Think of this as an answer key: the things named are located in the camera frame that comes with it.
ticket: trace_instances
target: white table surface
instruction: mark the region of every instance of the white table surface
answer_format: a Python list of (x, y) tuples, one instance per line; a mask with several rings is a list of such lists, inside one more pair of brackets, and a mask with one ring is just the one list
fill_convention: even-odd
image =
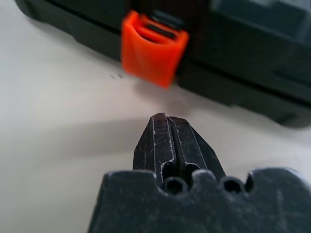
[(131, 169), (159, 112), (186, 118), (228, 175), (288, 166), (311, 182), (310, 128), (160, 89), (0, 1), (0, 232), (85, 233), (103, 174)]

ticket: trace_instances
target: white surface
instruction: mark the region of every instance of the white surface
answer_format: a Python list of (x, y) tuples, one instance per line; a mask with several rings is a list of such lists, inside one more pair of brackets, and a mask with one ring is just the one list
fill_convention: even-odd
[(0, 232), (85, 233), (103, 174), (131, 169), (158, 112), (186, 118), (228, 175), (289, 166), (311, 182), (311, 129), (145, 83), (2, 0)]

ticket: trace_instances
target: orange latch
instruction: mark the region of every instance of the orange latch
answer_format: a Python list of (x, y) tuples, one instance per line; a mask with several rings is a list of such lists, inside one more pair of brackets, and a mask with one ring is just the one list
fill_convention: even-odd
[(189, 39), (131, 11), (122, 25), (121, 60), (125, 71), (168, 88)]

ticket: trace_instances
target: black tool case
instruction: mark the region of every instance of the black tool case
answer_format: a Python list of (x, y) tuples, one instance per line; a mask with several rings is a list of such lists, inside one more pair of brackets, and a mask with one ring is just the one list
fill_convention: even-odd
[(180, 87), (289, 127), (311, 125), (308, 0), (16, 0), (27, 16), (120, 60), (121, 25), (133, 9), (185, 30)]

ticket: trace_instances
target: plastic case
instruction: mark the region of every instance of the plastic case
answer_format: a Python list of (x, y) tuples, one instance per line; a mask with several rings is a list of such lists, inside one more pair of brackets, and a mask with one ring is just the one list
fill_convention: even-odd
[(27, 16), (120, 61), (121, 24), (130, 9), (182, 20), (190, 41), (180, 87), (238, 105), (289, 127), (311, 125), (309, 1), (16, 0)]

